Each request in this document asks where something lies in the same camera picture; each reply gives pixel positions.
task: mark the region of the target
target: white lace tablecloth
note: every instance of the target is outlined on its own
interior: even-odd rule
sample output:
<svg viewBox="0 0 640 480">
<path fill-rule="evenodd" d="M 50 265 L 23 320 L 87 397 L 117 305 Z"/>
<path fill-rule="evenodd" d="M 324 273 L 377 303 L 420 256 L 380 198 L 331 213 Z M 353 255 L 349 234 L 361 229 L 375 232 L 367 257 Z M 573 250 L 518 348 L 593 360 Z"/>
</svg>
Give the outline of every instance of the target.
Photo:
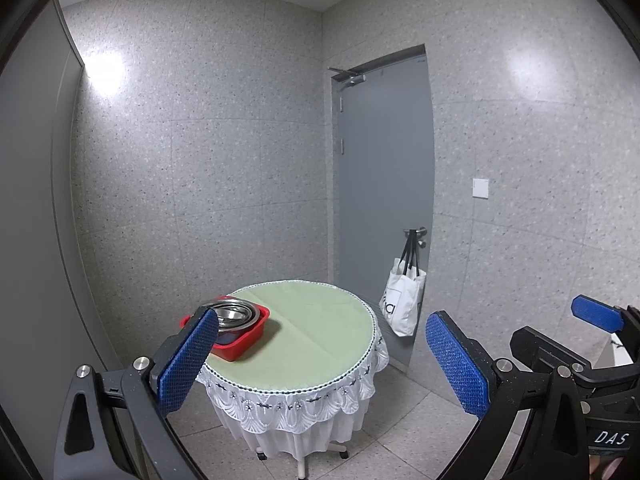
<svg viewBox="0 0 640 480">
<path fill-rule="evenodd" d="M 361 428 L 369 399 L 375 392 L 373 375 L 388 364 L 388 353 L 375 314 L 369 305 L 353 294 L 324 283 L 299 280 L 276 283 L 284 286 L 287 283 L 308 283 L 331 287 L 341 295 L 337 298 L 351 296 L 348 300 L 353 304 L 357 302 L 357 307 L 365 309 L 370 316 L 369 345 L 361 357 L 332 380 L 295 390 L 262 390 L 250 384 L 238 384 L 216 371 L 211 365 L 212 362 L 215 365 L 216 361 L 212 359 L 203 365 L 196 380 L 206 386 L 221 422 L 235 438 L 244 438 L 252 449 L 261 447 L 267 456 L 285 451 L 302 460 L 309 453 L 326 450 L 332 440 L 348 441 L 351 432 Z M 233 295 L 243 297 L 242 292 L 247 289 L 238 290 Z M 259 296 L 259 290 L 254 289 L 252 294 L 258 296 L 244 298 L 250 301 L 259 298 L 263 300 L 261 304 L 265 303 Z M 276 304 L 264 306 L 271 310 L 273 317 L 278 317 L 278 314 L 286 316 L 286 313 L 278 312 Z M 332 341 L 332 345 L 339 344 L 339 341 Z M 254 358 L 260 358 L 259 352 Z"/>
</svg>

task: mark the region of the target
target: round table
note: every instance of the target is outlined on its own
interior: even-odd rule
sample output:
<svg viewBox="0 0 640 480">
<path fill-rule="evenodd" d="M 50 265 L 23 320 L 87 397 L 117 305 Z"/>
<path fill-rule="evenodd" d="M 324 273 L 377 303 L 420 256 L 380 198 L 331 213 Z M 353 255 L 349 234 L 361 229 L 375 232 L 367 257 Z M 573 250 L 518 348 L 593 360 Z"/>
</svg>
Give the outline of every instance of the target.
<svg viewBox="0 0 640 480">
<path fill-rule="evenodd" d="M 258 453 L 343 450 L 362 427 L 388 364 L 376 316 L 364 301 L 325 283 L 288 280 L 232 293 L 270 310 L 264 335 L 238 360 L 210 354 L 197 380 L 222 424 Z"/>
</svg>

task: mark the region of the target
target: gray partition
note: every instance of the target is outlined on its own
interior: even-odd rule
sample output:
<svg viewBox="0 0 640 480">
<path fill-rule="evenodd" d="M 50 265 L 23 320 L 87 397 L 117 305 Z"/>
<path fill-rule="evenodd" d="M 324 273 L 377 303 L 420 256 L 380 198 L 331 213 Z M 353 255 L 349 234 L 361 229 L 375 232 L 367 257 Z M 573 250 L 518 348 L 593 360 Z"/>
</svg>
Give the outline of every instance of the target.
<svg viewBox="0 0 640 480">
<path fill-rule="evenodd" d="M 82 62 L 51 2 L 0 76 L 0 404 L 45 479 L 72 374 L 118 368 L 86 284 L 69 149 Z"/>
</svg>

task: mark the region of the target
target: light switch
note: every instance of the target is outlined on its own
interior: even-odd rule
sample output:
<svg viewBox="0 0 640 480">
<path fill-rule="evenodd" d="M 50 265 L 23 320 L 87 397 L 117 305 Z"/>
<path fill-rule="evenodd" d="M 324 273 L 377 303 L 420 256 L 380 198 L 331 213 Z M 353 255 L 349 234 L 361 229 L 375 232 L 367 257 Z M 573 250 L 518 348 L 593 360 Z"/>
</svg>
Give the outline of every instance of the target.
<svg viewBox="0 0 640 480">
<path fill-rule="evenodd" d="M 489 198 L 489 180 L 486 178 L 475 178 L 472 195 L 476 198 Z"/>
</svg>

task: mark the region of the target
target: gray wall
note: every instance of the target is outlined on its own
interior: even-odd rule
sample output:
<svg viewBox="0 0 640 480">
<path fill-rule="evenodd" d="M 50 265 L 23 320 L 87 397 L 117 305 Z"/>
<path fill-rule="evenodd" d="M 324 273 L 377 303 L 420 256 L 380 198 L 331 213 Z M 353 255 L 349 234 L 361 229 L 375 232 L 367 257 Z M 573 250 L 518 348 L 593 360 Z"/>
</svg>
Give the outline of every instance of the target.
<svg viewBox="0 0 640 480">
<path fill-rule="evenodd" d="M 91 299 L 72 215 L 69 151 L 81 71 L 51 3 L 0 76 L 0 404 L 45 479 L 72 374 L 82 363 L 119 365 Z"/>
<path fill-rule="evenodd" d="M 258 281 L 327 280 L 321 16 L 278 0 L 87 0 L 65 17 L 84 78 L 74 206 L 124 362 L 196 306 Z"/>
<path fill-rule="evenodd" d="M 447 310 L 494 357 L 529 324 L 594 360 L 605 337 L 571 298 L 640 292 L 640 64 L 606 13 L 595 0 L 343 0 L 322 28 L 325 66 L 426 46 L 436 181 L 421 323 Z M 489 200 L 471 197 L 473 177 Z M 423 337 L 408 373 L 455 401 Z"/>
</svg>

